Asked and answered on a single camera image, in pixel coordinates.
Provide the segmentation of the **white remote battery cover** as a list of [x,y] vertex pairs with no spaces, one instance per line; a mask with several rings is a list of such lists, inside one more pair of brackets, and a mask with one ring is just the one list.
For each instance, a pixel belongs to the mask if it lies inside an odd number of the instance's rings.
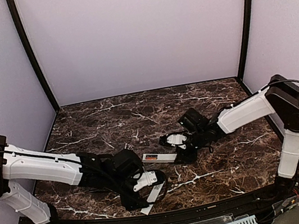
[[158,198],[158,195],[160,194],[163,186],[164,186],[164,182],[162,184],[155,185],[152,188],[152,191],[150,192],[150,194],[147,198],[148,203],[149,203],[149,207],[141,209],[141,214],[148,215],[150,213],[150,211],[151,211],[154,203],[156,202],[156,200]]

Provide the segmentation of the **white remote control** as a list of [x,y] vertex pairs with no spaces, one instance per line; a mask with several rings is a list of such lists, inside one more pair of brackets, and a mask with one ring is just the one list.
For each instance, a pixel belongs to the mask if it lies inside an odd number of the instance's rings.
[[[146,157],[149,157],[149,158],[153,158],[153,157],[158,157],[158,159],[157,160],[155,160],[155,161],[146,161],[145,159],[146,159]],[[146,154],[144,154],[143,155],[143,157],[142,157],[142,161],[144,162],[144,163],[174,163],[174,161],[176,160],[176,157],[177,157],[177,154],[176,153],[174,153],[174,154],[151,154],[151,153],[146,153]]]

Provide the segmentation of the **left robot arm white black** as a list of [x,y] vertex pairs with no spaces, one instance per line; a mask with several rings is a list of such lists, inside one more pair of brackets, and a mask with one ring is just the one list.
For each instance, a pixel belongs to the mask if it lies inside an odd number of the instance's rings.
[[50,223],[57,215],[55,208],[31,195],[16,182],[18,179],[107,188],[118,193],[121,204],[132,211],[148,207],[139,191],[154,184],[157,176],[153,171],[145,171],[140,158],[129,149],[116,155],[47,154],[7,144],[6,137],[0,136],[0,200],[34,224]]

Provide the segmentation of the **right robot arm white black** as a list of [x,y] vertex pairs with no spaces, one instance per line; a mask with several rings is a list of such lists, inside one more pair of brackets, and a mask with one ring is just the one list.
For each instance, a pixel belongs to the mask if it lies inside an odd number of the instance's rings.
[[277,193],[291,190],[296,182],[299,164],[299,80],[274,75],[262,89],[245,100],[221,109],[207,118],[190,108],[178,120],[184,127],[160,138],[162,145],[176,147],[176,162],[193,163],[197,152],[255,120],[276,115],[283,123],[284,133],[277,175]]

